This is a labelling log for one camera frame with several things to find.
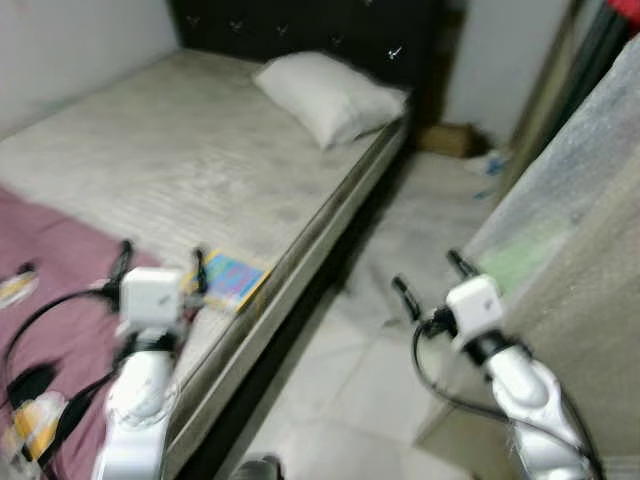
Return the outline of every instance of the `tiled floor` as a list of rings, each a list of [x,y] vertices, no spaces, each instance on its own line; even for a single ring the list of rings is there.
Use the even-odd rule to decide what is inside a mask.
[[[448,286],[444,253],[479,227],[494,187],[460,160],[414,158],[346,283],[310,320],[288,380],[283,373],[275,382],[249,454],[277,454],[288,480],[470,478],[413,446],[432,400],[414,376],[411,330],[388,285],[404,272],[425,306],[435,305]],[[264,412],[254,417],[261,422]]]

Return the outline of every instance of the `black headboard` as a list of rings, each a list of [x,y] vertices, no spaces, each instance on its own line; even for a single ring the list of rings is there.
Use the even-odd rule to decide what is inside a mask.
[[[188,48],[266,61],[324,50],[379,80],[419,86],[440,0],[172,0]]]

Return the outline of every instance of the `pink bedsheet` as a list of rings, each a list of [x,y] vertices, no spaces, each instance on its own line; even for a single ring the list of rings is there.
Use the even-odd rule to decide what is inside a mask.
[[[104,278],[118,254],[119,239],[49,208],[22,201],[0,187],[0,278],[12,275],[27,261],[37,266],[36,290],[18,304],[0,310],[0,348],[5,346],[27,316],[48,301],[82,290]],[[137,265],[154,265],[138,253]],[[103,376],[111,363],[118,317],[106,304],[72,300],[53,310],[19,343],[13,356],[13,376],[43,361],[58,360],[59,374],[49,387],[69,398]],[[6,398],[0,379],[0,403]],[[67,439],[55,459],[64,480],[90,477],[96,453],[104,439],[103,388],[89,412]],[[7,408],[0,410],[0,431],[9,422]]]

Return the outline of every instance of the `white pillow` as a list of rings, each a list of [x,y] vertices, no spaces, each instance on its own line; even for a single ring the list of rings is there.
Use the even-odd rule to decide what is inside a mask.
[[[406,94],[376,84],[318,52],[272,60],[254,78],[277,105],[294,115],[322,148],[350,143],[404,113]]]

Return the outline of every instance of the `white mattress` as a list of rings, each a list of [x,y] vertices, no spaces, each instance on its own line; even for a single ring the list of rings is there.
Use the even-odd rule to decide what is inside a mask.
[[[287,275],[318,263],[308,255],[314,242],[345,202],[355,202],[353,214],[404,138],[396,125],[323,152],[253,86],[258,68],[181,51],[0,143],[6,187],[132,238],[166,265],[189,268],[190,251],[205,243],[276,269],[242,318],[207,311],[194,325],[176,373],[183,394],[169,476],[215,419],[206,405],[219,411],[229,397],[232,386],[216,397],[212,384],[237,360],[238,345],[281,299]]]

